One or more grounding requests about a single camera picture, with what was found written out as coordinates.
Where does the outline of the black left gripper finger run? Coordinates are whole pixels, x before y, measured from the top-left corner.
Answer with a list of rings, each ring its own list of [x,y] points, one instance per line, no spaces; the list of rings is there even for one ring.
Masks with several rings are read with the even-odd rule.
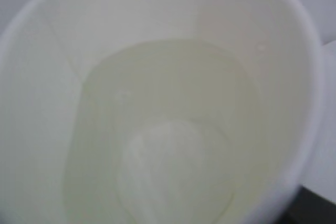
[[[335,204],[301,187],[278,224],[336,224]]]

